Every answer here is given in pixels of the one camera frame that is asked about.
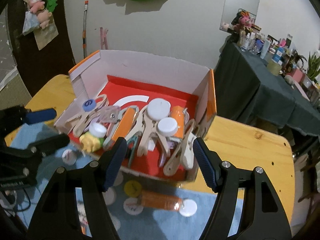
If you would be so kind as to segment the yellow bottle cap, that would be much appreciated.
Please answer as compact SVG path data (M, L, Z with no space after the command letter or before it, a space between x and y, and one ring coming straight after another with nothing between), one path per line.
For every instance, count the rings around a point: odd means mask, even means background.
M124 192L131 198L138 198L142 191L142 185L135 180L129 180L124 185Z

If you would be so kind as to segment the white cap with red print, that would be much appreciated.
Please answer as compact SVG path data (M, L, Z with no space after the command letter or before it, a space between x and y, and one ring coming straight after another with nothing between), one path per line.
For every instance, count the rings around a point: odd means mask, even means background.
M64 150L64 152L62 154L62 161L65 164L72 166L76 163L76 160L77 160L77 156L73 150L71 150L71 149Z

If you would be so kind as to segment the orange thread spool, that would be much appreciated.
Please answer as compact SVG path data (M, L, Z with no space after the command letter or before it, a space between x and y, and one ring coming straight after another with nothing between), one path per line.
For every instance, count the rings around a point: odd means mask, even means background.
M170 117L174 118L177 122L177 132L174 137L177 139L184 138L184 108L181 106L174 106L170 112Z

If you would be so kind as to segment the orange spool on towel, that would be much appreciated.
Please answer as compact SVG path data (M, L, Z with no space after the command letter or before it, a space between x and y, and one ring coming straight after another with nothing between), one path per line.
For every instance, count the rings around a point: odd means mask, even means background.
M177 196L143 190L138 197L138 204L153 209L179 211L182 207L183 199Z

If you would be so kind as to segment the pink bunny plush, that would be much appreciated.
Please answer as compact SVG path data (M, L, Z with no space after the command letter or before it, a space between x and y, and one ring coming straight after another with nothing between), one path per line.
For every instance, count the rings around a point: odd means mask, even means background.
M243 29L243 28L251 28L252 26L252 21L249 15L249 12L247 11L241 11L240 12L240 18L238 20L238 24L237 27L239 29Z

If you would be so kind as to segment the dark green tablecloth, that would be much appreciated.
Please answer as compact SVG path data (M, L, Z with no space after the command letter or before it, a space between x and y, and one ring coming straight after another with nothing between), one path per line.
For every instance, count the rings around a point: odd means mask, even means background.
M266 68L266 61L225 45L214 71L217 114L243 124L254 118L303 135L319 136L319 112L297 89Z

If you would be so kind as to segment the pink plush toy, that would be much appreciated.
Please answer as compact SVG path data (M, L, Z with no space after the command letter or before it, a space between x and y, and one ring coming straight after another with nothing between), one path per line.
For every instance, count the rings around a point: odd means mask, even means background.
M45 8L45 2L43 0L29 0L29 11L37 17L39 26L41 29L45 29L49 26L52 13Z

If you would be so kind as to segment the blue numbered cap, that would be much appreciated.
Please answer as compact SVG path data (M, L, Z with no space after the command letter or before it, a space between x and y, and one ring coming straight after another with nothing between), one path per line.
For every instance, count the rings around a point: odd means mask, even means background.
M94 110L96 106L97 106L97 103L94 99L88 99L82 104L82 109L85 112L90 112Z

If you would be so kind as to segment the light blue towel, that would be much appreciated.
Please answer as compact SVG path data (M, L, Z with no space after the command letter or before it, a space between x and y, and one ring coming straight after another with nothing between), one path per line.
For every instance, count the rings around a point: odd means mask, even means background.
M54 171L64 165L64 149L43 159L37 172L37 185L17 192L18 216L25 226ZM187 200L183 212L142 207L136 198L129 197L124 185L130 180L139 182L144 190L177 196ZM183 190L160 181L124 175L124 180L106 194L108 210L121 239L199 239L216 201L215 194Z

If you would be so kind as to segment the yellow flower toy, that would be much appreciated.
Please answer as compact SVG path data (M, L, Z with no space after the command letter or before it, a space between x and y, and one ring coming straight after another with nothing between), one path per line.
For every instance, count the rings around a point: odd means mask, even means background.
M79 142L83 151L93 153L103 147L104 138L97 138L86 132L80 136Z

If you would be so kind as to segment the small white flat cap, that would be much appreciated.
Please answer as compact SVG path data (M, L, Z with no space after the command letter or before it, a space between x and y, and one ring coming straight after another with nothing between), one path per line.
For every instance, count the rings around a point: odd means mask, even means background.
M197 203L192 199L184 199L179 209L179 213L184 217L191 217L197 211Z

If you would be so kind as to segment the white bottle cap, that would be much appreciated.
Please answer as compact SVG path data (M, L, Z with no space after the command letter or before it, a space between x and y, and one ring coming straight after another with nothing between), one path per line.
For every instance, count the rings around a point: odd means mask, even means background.
M96 138L104 138L107 133L107 128L98 122L92 122L88 131Z

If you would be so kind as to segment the white cap red logo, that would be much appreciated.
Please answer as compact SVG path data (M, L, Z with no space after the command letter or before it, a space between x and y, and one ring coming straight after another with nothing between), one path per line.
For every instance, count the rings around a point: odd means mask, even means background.
M138 204L137 198L127 198L123 204L124 211L132 216L137 216L142 213L143 207Z

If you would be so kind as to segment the upturned white cap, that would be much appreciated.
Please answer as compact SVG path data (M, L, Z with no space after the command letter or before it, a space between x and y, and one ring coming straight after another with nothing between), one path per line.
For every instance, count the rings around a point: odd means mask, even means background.
M113 187L110 187L106 192L103 192L103 198L106 206L112 205L117 198L115 189Z

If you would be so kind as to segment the large white jar lid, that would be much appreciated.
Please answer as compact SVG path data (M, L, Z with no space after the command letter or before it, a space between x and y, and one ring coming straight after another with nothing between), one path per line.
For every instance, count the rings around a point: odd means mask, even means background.
M171 104L163 98L151 100L147 106L147 113L151 120L160 121L170 114Z

